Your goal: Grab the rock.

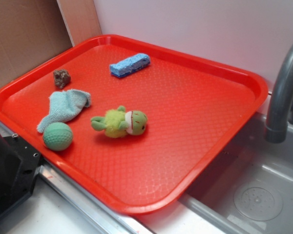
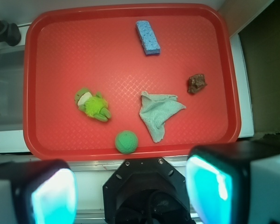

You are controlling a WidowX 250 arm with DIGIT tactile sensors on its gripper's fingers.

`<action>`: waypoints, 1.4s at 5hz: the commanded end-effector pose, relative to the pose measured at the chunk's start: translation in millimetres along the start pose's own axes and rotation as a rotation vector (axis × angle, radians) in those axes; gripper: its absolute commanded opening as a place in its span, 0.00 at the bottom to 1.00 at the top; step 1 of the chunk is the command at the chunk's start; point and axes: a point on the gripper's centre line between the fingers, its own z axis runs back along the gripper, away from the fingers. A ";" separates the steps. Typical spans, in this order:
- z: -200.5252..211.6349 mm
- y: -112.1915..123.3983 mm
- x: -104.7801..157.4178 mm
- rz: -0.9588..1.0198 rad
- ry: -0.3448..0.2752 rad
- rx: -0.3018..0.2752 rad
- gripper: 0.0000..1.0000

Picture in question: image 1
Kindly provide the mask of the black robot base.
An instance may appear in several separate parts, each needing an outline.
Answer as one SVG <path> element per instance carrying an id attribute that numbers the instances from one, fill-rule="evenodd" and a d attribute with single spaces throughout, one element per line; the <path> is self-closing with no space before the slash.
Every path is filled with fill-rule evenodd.
<path id="1" fill-rule="evenodd" d="M 33 193 L 41 153 L 17 134 L 0 134 L 0 219 Z"/>

